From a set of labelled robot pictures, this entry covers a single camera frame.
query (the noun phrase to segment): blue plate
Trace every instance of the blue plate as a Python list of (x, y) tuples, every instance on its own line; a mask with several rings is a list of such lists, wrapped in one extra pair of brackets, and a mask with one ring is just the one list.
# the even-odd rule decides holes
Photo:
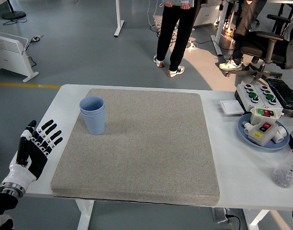
[[(250, 145), (252, 145), (252, 146), (254, 146), (254, 147), (256, 147), (256, 148), (259, 148), (259, 149), (263, 149), (263, 150), (272, 150), (272, 151), (273, 151), (273, 150), (280, 150), (280, 149), (284, 148), (286, 145), (288, 145), (290, 137), (289, 137), (289, 133), (288, 133), (287, 130), (286, 130), (286, 132), (287, 132), (287, 136), (284, 137), (284, 140), (283, 140), (282, 142), (277, 143), (277, 144), (271, 139), (271, 140), (270, 140), (270, 141), (269, 141), (264, 147), (262, 147), (262, 146), (259, 146), (259, 145), (255, 144), (255, 143), (253, 143), (252, 141), (250, 141), (250, 140), (248, 139), (248, 136), (244, 133), (244, 126), (242, 125), (242, 123), (243, 123), (244, 121), (248, 121), (248, 122), (250, 122), (251, 115), (252, 115), (252, 114), (245, 114), (245, 115), (243, 115), (242, 117), (240, 117), (239, 120), (238, 120), (238, 131), (239, 131), (239, 133), (241, 134), (241, 137), (242, 137), (247, 143), (249, 143)], [(279, 123), (278, 121), (276, 121), (275, 123), (278, 124), (278, 126), (282, 126), (283, 128), (285, 128), (285, 127), (284, 127), (281, 123)]]

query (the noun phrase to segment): white desk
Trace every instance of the white desk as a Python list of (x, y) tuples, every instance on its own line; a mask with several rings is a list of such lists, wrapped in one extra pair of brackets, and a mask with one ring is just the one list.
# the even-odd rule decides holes
[[(224, 25), (224, 18), (226, 15), (226, 11), (227, 11), (227, 6), (228, 6), (228, 2), (235, 2), (236, 0), (226, 0), (224, 1), (224, 5), (223, 5), (223, 9), (221, 11), (221, 15), (220, 15), (220, 22), (218, 25), (218, 30), (216, 35), (211, 35), (211, 40), (213, 41), (214, 44), (214, 48), (217, 52), (218, 56), (222, 56), (222, 51), (219, 47), (219, 42), (220, 42), (220, 38), (222, 35), (222, 29), (223, 29), (223, 25)], [(285, 4), (293, 4), (293, 0), (267, 0), (267, 3), (285, 3)]]
[[(249, 145), (239, 137), (237, 131), (237, 120), (240, 117), (224, 115), (220, 106), (220, 100), (234, 100), (234, 92), (200, 90), (92, 85), (62, 86), (39, 126), (53, 119), (62, 130), (64, 140), (48, 156), (48, 162), (41, 177), (30, 185), (26, 196), (53, 197), (50, 183), (79, 115), (78, 104), (88, 91), (94, 88), (198, 93), (203, 103), (220, 188), (220, 200), (216, 207), (244, 209), (251, 230), (258, 229), (258, 221), (269, 209), (293, 210), (293, 187), (283, 189), (271, 180), (274, 168), (290, 152), (289, 146), (280, 151), (263, 152)], [(282, 117), (279, 121), (289, 132), (293, 129), (293, 118)], [(79, 199), (76, 201), (82, 212), (78, 229), (87, 230), (93, 201)]]

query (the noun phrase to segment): power outlet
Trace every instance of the power outlet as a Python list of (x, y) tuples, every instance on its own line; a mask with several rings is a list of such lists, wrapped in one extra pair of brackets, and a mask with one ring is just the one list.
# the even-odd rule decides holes
[(43, 35), (36, 35), (36, 36), (34, 36), (33, 38), (32, 38), (32, 42), (39, 42), (40, 41), (40, 38), (42, 38), (43, 37)]

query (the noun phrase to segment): gray foam mat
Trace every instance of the gray foam mat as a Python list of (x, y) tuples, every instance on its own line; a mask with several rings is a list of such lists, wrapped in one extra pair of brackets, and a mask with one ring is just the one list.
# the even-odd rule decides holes
[(89, 134), (79, 115), (51, 182), (55, 196), (217, 204), (219, 186), (198, 94), (93, 89), (91, 95), (105, 100), (105, 132)]

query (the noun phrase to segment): clear plastic bottle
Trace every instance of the clear plastic bottle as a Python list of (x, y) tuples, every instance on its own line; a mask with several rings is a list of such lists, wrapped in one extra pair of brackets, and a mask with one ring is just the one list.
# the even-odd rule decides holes
[(282, 188), (289, 188), (293, 184), (293, 149), (286, 160), (273, 171), (272, 180)]

